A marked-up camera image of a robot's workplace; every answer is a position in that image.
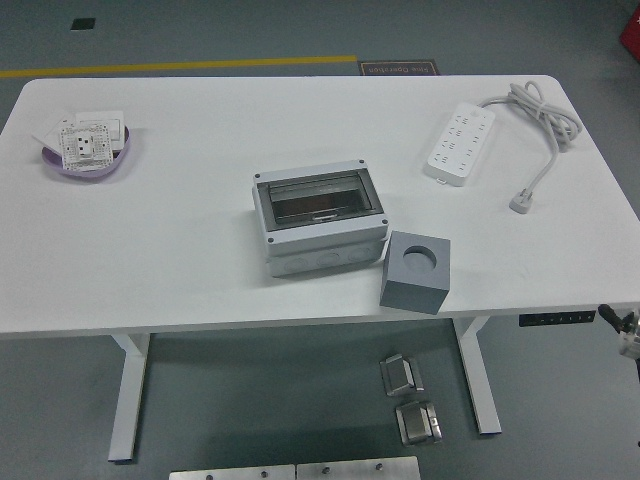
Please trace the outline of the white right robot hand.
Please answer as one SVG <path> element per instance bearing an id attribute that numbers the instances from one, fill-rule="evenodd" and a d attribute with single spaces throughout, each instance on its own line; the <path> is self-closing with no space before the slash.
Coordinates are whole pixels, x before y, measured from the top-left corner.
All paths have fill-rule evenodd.
<path id="1" fill-rule="evenodd" d="M 639 359 L 639 309 L 634 308 L 624 317 L 619 317 L 612 307 L 601 304 L 599 315 L 616 331 L 619 338 L 619 353 L 633 360 Z"/>

